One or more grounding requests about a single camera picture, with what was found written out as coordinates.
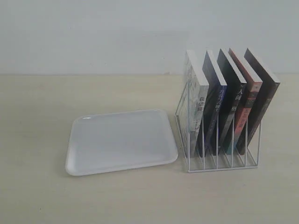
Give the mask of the dark brown book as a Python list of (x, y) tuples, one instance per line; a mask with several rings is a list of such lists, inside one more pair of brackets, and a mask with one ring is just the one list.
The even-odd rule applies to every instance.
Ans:
[(261, 123), (261, 120), (268, 109), (279, 85), (280, 81), (268, 66), (257, 56), (255, 51), (247, 48), (244, 54), (245, 59), (262, 79), (263, 84), (251, 108), (248, 118), (248, 128), (244, 128), (239, 138), (236, 149), (239, 154), (245, 154), (245, 144), (249, 144)]

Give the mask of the black book white title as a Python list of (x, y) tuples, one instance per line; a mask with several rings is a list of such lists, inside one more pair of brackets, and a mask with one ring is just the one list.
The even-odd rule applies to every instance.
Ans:
[(220, 152), (225, 148), (227, 136), (231, 136), (228, 132), (247, 82), (227, 51), (220, 49), (217, 63), (227, 83), (219, 112), (218, 151)]

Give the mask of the white grey patterned book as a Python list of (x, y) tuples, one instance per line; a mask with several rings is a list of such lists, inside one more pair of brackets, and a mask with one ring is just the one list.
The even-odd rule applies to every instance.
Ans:
[(209, 89), (208, 80), (200, 67), (194, 50), (186, 51), (184, 76), (190, 91), (190, 157), (192, 158), (195, 156), (197, 137)]

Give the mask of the white plastic tray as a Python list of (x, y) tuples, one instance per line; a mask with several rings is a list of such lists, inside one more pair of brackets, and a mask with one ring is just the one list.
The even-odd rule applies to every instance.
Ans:
[(164, 110), (86, 115), (72, 124), (65, 170), (84, 176), (164, 165), (177, 158)]

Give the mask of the red orange book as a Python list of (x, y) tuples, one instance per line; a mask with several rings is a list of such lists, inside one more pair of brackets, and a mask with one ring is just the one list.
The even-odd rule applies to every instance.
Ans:
[(229, 49), (228, 53), (246, 80), (246, 87), (235, 112), (234, 133), (227, 135), (224, 144), (226, 153), (231, 154), (232, 150), (236, 149), (236, 144), (242, 134), (263, 81), (243, 56), (235, 53), (232, 49)]

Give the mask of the dark blue book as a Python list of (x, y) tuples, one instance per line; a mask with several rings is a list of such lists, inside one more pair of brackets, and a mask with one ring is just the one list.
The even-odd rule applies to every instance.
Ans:
[(217, 117), (227, 88), (225, 78), (211, 50), (206, 51), (202, 70), (208, 80), (209, 88), (203, 111), (204, 123), (200, 125), (197, 138), (197, 149), (200, 157), (205, 156), (211, 146)]

